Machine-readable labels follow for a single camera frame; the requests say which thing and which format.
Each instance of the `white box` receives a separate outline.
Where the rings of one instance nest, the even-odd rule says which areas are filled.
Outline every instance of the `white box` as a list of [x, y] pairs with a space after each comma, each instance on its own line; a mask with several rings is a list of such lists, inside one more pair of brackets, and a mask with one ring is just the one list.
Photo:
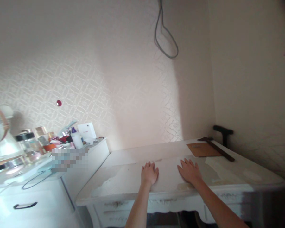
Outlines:
[[79, 124], [77, 127], [78, 127], [79, 133], [83, 137], [83, 140], [85, 140], [85, 139], [96, 139], [97, 138], [92, 123]]

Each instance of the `white dresser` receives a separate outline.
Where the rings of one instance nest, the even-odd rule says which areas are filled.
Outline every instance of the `white dresser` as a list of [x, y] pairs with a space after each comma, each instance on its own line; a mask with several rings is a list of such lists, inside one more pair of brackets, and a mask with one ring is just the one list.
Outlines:
[[[104, 139], [95, 147], [87, 149], [85, 156], [76, 160], [66, 172], [57, 172], [26, 190], [22, 186], [27, 180], [13, 183], [4, 190], [5, 179], [0, 176], [0, 192], [4, 190], [0, 193], [0, 227], [91, 228], [92, 221], [87, 208], [76, 206], [75, 198], [108, 155]], [[48, 174], [40, 175], [26, 187]]]
[[267, 192], [285, 188], [285, 180], [256, 163], [214, 142], [235, 158], [196, 158], [187, 147], [197, 140], [163, 143], [113, 151], [77, 196], [87, 206], [93, 227], [123, 227], [140, 186], [141, 167], [148, 161], [159, 167], [152, 186], [148, 213], [197, 211], [205, 223], [214, 223], [209, 209], [194, 187], [180, 176], [180, 159], [199, 164], [206, 184], [243, 220], [265, 227], [270, 219]]

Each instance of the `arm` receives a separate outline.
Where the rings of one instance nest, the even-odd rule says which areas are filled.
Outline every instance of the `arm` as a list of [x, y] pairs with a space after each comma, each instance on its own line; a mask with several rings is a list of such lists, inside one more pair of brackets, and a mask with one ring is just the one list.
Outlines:
[[125, 228], [146, 228], [149, 192], [157, 177], [158, 168], [154, 170], [154, 163], [150, 164], [149, 162], [142, 167], [141, 185]]
[[206, 185], [200, 174], [199, 166], [191, 160], [180, 161], [182, 167], [177, 166], [182, 177], [190, 182], [199, 192], [204, 203], [209, 208], [214, 220], [220, 228], [248, 228], [241, 220], [211, 189]]

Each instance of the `gray cable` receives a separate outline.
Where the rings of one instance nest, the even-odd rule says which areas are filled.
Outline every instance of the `gray cable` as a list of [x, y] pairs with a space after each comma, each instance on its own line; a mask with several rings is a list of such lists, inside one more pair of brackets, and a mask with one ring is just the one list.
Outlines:
[[[162, 25], [162, 27], [169, 33], [169, 35], [171, 36], [173, 42], [175, 43], [177, 53], [176, 53], [176, 55], [174, 55], [174, 56], [168, 55], [168, 54], [162, 49], [162, 47], [160, 46], [160, 44], [159, 44], [158, 41], [157, 41], [156, 32], [157, 32], [157, 25], [158, 25], [158, 22], [159, 22], [159, 18], [160, 18], [160, 17], [161, 17], [161, 25]], [[160, 0], [159, 13], [158, 13], [158, 18], [157, 18], [156, 26], [155, 26], [155, 37], [154, 37], [154, 38], [155, 38], [155, 43], [156, 43], [157, 47], [160, 49], [161, 52], [164, 53], [165, 56], [167, 56], [167, 57], [170, 58], [170, 59], [174, 59], [174, 58], [176, 58], [176, 56], [178, 56], [178, 46], [177, 46], [177, 43], [176, 43], [174, 37], [172, 36], [171, 32], [164, 26], [164, 11], [163, 11], [163, 9], [162, 9], [162, 0]]]
[[56, 173], [56, 172], [51, 172], [51, 174], [50, 175], [48, 175], [48, 176], [46, 176], [45, 178], [43, 178], [41, 181], [39, 181], [38, 183], [36, 183], [36, 184], [34, 184], [34, 185], [32, 185], [32, 186], [30, 186], [30, 187], [28, 187], [28, 188], [25, 188], [25, 186], [28, 184], [28, 183], [30, 183], [33, 179], [35, 179], [36, 177], [39, 177], [41, 174], [43, 174], [45, 171], [42, 171], [40, 174], [38, 174], [37, 176], [35, 176], [34, 178], [32, 178], [32, 179], [30, 179], [28, 182], [26, 182], [23, 186], [22, 186], [22, 189], [23, 190], [26, 190], [26, 189], [29, 189], [29, 188], [31, 188], [31, 187], [34, 187], [34, 186], [36, 186], [37, 184], [39, 184], [39, 183], [41, 183], [42, 181], [44, 181], [46, 178], [48, 178], [48, 177], [50, 177], [51, 175], [53, 175], [54, 173]]

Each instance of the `drawer handle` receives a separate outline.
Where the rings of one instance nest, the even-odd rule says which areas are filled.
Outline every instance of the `drawer handle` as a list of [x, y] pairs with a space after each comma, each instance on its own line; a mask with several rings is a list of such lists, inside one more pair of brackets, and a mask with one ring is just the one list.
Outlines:
[[34, 202], [32, 205], [24, 206], [24, 207], [19, 207], [19, 204], [16, 204], [15, 206], [13, 206], [13, 208], [14, 208], [15, 210], [30, 208], [30, 207], [36, 206], [37, 203], [38, 203], [38, 202]]

